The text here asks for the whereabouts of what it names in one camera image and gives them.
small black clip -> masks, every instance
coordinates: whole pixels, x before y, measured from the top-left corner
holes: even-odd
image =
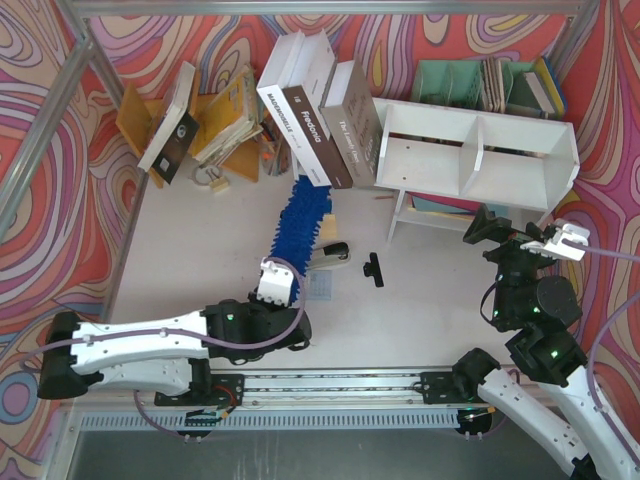
[[[382,280],[382,272],[380,271],[380,263],[378,262],[378,254],[371,252],[369,254],[369,262],[362,267],[365,277],[373,277],[376,287],[384,287],[384,281]]]

stapler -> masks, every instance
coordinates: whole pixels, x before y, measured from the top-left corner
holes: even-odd
[[[311,255],[310,270],[337,268],[346,265],[351,259],[349,245],[337,242],[325,247],[316,248]]]

psychedelic patterned wall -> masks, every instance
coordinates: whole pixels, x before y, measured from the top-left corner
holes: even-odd
[[[603,3],[593,34],[572,59],[564,86],[584,163],[559,212],[591,228],[596,244],[636,252],[639,5]],[[68,53],[71,42],[60,24],[48,3],[0,0],[0,177]],[[135,82],[146,98],[164,93],[179,60],[201,66],[202,93],[216,91],[247,61],[260,72],[278,34],[320,28],[340,60],[363,61],[376,95],[405,98],[420,58],[496,53],[530,60],[551,48],[563,24],[561,16],[483,15],[92,20],[124,81]],[[102,86],[88,72],[0,246],[0,478],[39,474],[56,407],[34,400],[36,380],[18,371],[20,353],[42,342],[57,311],[70,307],[88,318],[100,313],[138,178],[113,120]],[[606,313],[638,288],[638,270],[601,259],[563,269],[583,297],[587,313],[576,335],[588,347]],[[639,311],[633,310],[635,325],[619,321],[599,365],[636,436]]]
[[[603,0],[563,89],[576,128],[581,171],[557,216],[591,230],[590,242],[640,255],[640,1]],[[638,264],[586,256],[564,264],[582,301],[575,335],[585,350],[606,318],[640,289]],[[640,440],[640,305],[603,341],[599,380]]]
[[[558,215],[587,226],[595,245],[638,251],[640,240],[640,1],[603,0],[560,69],[582,172]],[[247,61],[264,68],[277,35],[325,28],[340,60],[358,58],[377,96],[406,98],[417,60],[498,54],[531,60],[547,52],[561,16],[105,17],[92,27],[125,82],[163,94],[182,60],[204,72],[201,93],[217,91]],[[589,349],[605,317],[640,288],[625,262],[587,257],[564,264],[585,315],[575,331]],[[599,353],[598,371],[616,408],[640,438],[640,306],[619,320]]]
[[[72,46],[49,2],[0,0],[0,174]],[[68,308],[97,319],[139,173],[115,110],[87,70],[0,245],[0,478],[40,476],[58,402],[18,360]]]
[[[551,48],[564,23],[561,15],[185,16],[93,18],[91,27],[146,98],[164,93],[183,60],[204,72],[200,93],[215,92],[246,62],[260,74],[278,35],[322,28],[340,61],[363,62],[375,96],[404,98],[419,59],[528,61]]]

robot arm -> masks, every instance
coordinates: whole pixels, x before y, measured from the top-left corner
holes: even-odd
[[[459,385],[471,385],[467,389],[476,389],[480,398],[502,409],[549,452],[565,473],[573,471],[572,478],[640,479],[640,466],[589,392],[587,358],[567,332],[582,315],[571,284],[560,276],[537,278],[538,269],[553,264],[556,258],[580,260],[583,253],[564,240],[586,245],[588,235],[587,230],[567,223],[549,226],[544,232],[529,224],[526,232],[519,232],[511,228],[509,220],[491,218],[483,207],[464,236],[466,243],[490,239],[500,244],[483,254],[498,265],[489,323],[501,332],[519,330],[506,344],[511,358],[549,393],[570,425],[526,395],[499,367],[487,369],[482,378],[465,373],[468,355],[475,352],[476,357],[489,357],[482,350],[463,357],[454,366],[454,376],[457,372],[461,376]],[[640,446],[601,396],[611,422],[640,456]]]
[[[305,313],[288,335],[276,339],[298,318],[298,310],[288,308],[293,272],[273,261],[263,261],[261,269],[257,291],[246,303],[225,300],[179,317],[115,325],[82,322],[72,312],[56,315],[47,345],[70,345],[45,351],[38,396],[73,398],[89,390],[126,388],[170,397],[192,394],[206,402],[201,394],[211,393],[210,358],[236,363],[278,348],[306,348],[311,326]]]

white floor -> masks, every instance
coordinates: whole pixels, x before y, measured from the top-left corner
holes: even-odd
[[[111,321],[166,318],[227,298],[245,301],[258,281],[293,178],[264,174],[257,184],[230,176],[213,194],[192,183],[195,164],[181,167],[173,184],[149,182]],[[380,192],[334,191],[339,240],[352,260],[333,271],[332,301],[307,303],[312,346],[266,355],[250,368],[379,368],[451,365],[475,346],[511,364],[499,334],[478,308],[496,266],[482,258],[493,245],[469,246],[462,234],[400,224],[386,236],[393,199]],[[380,258],[385,286],[365,278],[369,252]],[[491,301],[485,306],[491,309]],[[225,360],[214,366],[227,368]]]

